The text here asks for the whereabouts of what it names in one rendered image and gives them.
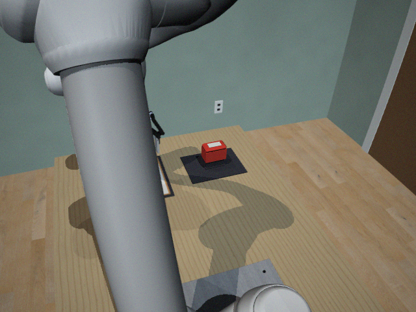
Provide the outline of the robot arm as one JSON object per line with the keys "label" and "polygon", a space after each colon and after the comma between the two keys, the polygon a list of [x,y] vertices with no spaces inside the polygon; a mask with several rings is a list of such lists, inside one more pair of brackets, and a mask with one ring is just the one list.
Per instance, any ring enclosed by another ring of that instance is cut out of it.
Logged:
{"label": "robot arm", "polygon": [[[214,21],[236,2],[0,0],[0,26],[19,42],[35,43],[47,66],[48,90],[64,96],[118,312],[197,312],[186,305],[179,274],[146,97],[145,58],[148,49]],[[312,311],[293,288],[267,284],[219,312]]]}

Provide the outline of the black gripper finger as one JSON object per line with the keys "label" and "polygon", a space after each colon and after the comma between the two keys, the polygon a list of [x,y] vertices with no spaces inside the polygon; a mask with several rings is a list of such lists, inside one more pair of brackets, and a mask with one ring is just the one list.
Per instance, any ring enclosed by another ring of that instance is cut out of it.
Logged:
{"label": "black gripper finger", "polygon": [[155,147],[156,147],[156,151],[157,153],[160,153],[159,151],[159,144],[160,144],[160,138],[161,135],[164,135],[164,131],[162,130],[161,127],[159,127],[160,125],[157,123],[154,114],[152,113],[152,111],[149,111],[149,116],[150,116],[150,120],[152,120],[152,122],[154,123],[154,125],[156,126],[156,128],[159,131],[156,131],[152,128],[153,130],[153,135],[155,136]]}

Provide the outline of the red self-inking stamp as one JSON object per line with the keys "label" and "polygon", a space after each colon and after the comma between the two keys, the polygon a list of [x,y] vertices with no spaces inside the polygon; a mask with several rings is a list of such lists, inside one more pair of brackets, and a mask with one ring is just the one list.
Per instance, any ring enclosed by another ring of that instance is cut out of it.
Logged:
{"label": "red self-inking stamp", "polygon": [[227,146],[222,140],[202,144],[201,162],[206,170],[225,166],[224,159],[226,159]]}

